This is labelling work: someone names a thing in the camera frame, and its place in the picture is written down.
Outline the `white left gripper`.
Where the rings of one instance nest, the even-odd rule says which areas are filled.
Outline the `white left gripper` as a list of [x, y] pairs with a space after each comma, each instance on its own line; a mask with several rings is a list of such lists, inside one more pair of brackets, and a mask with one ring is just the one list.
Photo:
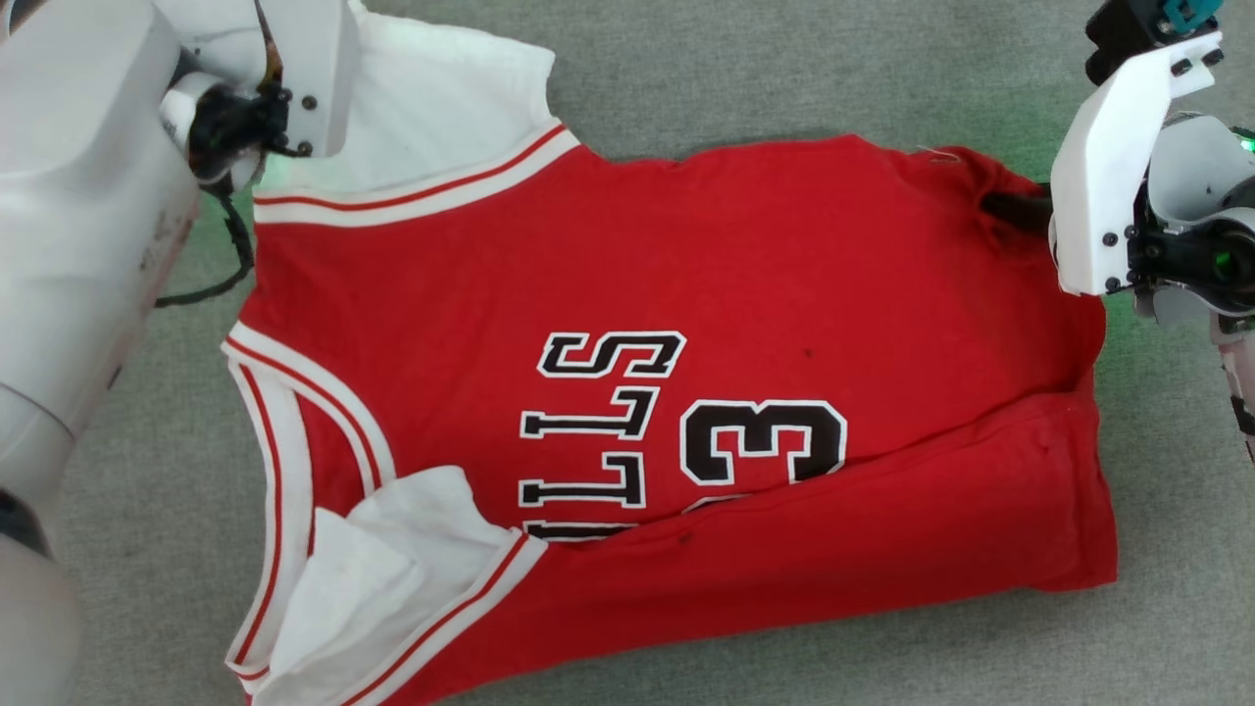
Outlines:
[[157, 0], [179, 58], [163, 125], [203, 187], [242, 187], [269, 155], [336, 155], [359, 68], [349, 0]]

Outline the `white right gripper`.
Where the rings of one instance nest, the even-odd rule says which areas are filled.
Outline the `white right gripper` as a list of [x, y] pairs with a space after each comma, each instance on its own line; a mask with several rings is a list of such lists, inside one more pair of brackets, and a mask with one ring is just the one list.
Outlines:
[[1052, 197], [991, 192], [1008, 227], [1050, 224], [1067, 293], [1133, 290], [1167, 319], [1255, 316], [1255, 150], [1224, 120], [1173, 117], [1215, 83], [1224, 33], [1126, 59], [1081, 103], [1050, 173]]

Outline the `red basketball jersey white trim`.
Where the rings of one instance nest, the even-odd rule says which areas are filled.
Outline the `red basketball jersey white trim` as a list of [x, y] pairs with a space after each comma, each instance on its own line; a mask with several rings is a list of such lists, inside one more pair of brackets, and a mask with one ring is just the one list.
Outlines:
[[981, 206], [1032, 181], [856, 135], [615, 164], [552, 51], [350, 6], [346, 143], [269, 158], [223, 344], [248, 706], [1116, 579], [1104, 308]]

